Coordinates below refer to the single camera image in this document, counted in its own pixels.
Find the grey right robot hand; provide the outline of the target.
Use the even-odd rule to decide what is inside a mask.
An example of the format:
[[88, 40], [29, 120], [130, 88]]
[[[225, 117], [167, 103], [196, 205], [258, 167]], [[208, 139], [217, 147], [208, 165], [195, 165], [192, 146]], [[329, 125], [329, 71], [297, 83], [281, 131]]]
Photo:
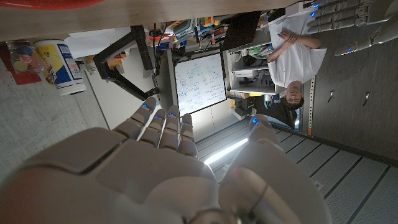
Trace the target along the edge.
[[192, 118], [148, 98], [113, 130], [91, 128], [23, 162], [1, 184], [2, 223], [330, 223], [313, 180], [268, 119], [221, 180], [200, 161]]

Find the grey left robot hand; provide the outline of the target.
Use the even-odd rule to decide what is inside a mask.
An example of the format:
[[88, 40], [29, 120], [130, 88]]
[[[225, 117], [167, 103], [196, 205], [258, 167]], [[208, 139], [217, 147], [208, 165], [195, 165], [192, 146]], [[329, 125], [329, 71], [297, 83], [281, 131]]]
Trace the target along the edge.
[[381, 26], [369, 36], [346, 45], [336, 56], [358, 52], [397, 38], [397, 0], [323, 0], [312, 4], [307, 32], [315, 34], [352, 26]]

